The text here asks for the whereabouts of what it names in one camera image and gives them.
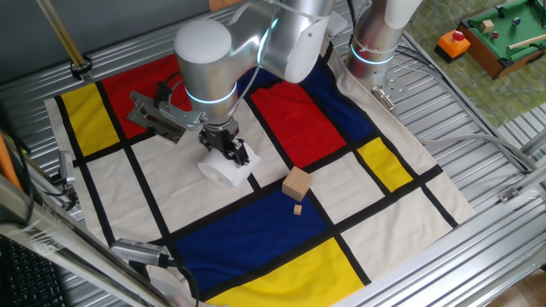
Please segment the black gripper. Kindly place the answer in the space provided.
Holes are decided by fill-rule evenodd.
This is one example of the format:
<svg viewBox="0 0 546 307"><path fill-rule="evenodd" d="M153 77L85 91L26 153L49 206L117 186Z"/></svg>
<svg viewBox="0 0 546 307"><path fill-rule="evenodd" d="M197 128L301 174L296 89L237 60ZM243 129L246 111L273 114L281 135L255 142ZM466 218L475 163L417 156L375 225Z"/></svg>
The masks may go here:
<svg viewBox="0 0 546 307"><path fill-rule="evenodd" d="M236 120L229 120L221 125L204 125L199 133L198 141L208 151L231 150L232 157L238 166L247 165L250 161L242 139L235 139L239 133Z"/></svg>

